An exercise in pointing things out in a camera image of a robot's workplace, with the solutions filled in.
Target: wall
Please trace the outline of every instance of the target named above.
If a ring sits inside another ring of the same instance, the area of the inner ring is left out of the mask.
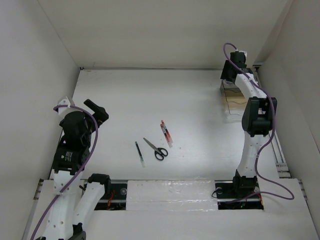
[[[320,1],[294,0],[273,52],[259,70],[277,97],[277,133],[289,169],[302,179],[320,233]]]
[[[0,239],[22,238],[78,69],[36,0],[0,1]]]
[[[249,66],[268,53],[292,0],[39,2],[78,66],[220,69],[225,42],[248,51]]]

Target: purple cable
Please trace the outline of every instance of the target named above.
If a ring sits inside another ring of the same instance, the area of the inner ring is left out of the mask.
[[[58,106],[55,106],[53,108],[53,110],[57,110],[58,108],[66,108],[68,107],[68,105],[58,105]],[[92,156],[92,153],[94,152],[95,148],[96,148],[96,145],[97,145],[97,141],[98,141],[98,123],[97,121],[95,120],[94,116],[91,115],[91,113],[89,113],[87,110],[84,110],[83,108],[81,107],[78,107],[78,106],[70,106],[70,108],[72,109],[77,109],[77,110],[80,110],[82,112],[84,112],[85,114],[87,114],[92,120],[93,120],[93,123],[94,123],[94,127],[95,127],[95,137],[94,137],[94,142],[93,142],[93,145],[92,145],[92,149],[91,149],[91,152],[89,153],[87,159],[84,161],[84,163],[82,164],[82,166],[80,167],[80,169],[76,172],[76,174],[67,182],[67,184],[60,190],[60,193],[63,193],[67,187],[70,186],[70,184],[78,177],[78,175],[84,170],[85,166],[87,165],[87,163],[89,162],[91,156]],[[52,201],[49,203],[48,207],[44,210],[42,216],[40,217],[37,225],[35,226],[35,229],[32,233],[32,236],[31,236],[31,240],[34,240],[35,237],[36,237],[36,233],[41,225],[41,223],[43,222],[43,220],[45,219],[45,216],[47,215],[47,213],[49,212],[50,208],[54,205],[54,203],[57,201],[57,199],[59,198],[60,195],[56,195]]]
[[[295,199],[295,196],[294,196],[294,194],[292,193],[292,191],[290,191],[286,186],[284,186],[284,185],[282,185],[282,184],[280,184],[280,183],[278,183],[278,182],[276,182],[276,181],[267,179],[267,178],[261,176],[261,174],[258,172],[258,159],[259,159],[260,153],[262,152],[262,150],[263,150],[266,146],[268,146],[268,145],[272,142],[273,138],[275,137],[275,132],[276,132],[276,112],[275,112],[275,106],[274,106],[274,104],[273,104],[273,102],[272,102],[272,99],[271,99],[270,95],[269,95],[262,87],[260,87],[259,85],[257,85],[257,84],[255,83],[255,81],[254,81],[253,79],[251,79],[250,76],[249,76],[246,72],[244,72],[241,68],[239,68],[237,65],[235,65],[234,62],[232,62],[232,61],[230,60],[230,58],[228,57],[227,52],[226,52],[226,46],[227,46],[227,45],[230,45],[230,46],[232,46],[235,50],[238,50],[235,45],[233,45],[232,43],[226,42],[226,43],[223,45],[223,53],[224,53],[226,59],[229,61],[229,63],[230,63],[232,66],[234,66],[238,71],[240,71],[243,75],[245,75],[245,76],[248,78],[248,80],[250,81],[250,83],[251,83],[254,87],[256,87],[257,89],[259,89],[259,90],[261,90],[262,92],[264,92],[264,94],[265,94],[266,97],[268,98],[268,100],[269,100],[269,102],[270,102],[270,106],[271,106],[272,132],[271,132],[271,136],[270,136],[269,140],[258,150],[258,152],[257,152],[257,154],[256,154],[255,162],[254,162],[254,170],[255,170],[255,172],[256,172],[256,175],[259,176],[261,179],[269,182],[269,183],[276,184],[276,185],[284,188],[285,190],[287,190],[287,191],[290,193],[291,197],[281,196],[281,195],[278,195],[278,194],[275,194],[275,193],[272,193],[272,192],[268,192],[268,191],[257,191],[257,192],[251,193],[251,194],[249,194],[248,196],[245,196],[245,197],[243,197],[243,198],[235,199],[235,200],[232,200],[232,201],[227,201],[226,203],[229,203],[229,204],[236,203],[236,202],[239,202],[239,201],[241,201],[241,200],[250,198],[250,197],[252,197],[252,196],[254,196],[254,195],[258,195],[258,194],[269,194],[269,195],[273,195],[273,196],[278,197],[278,198],[281,198],[281,199],[293,200],[293,199]]]

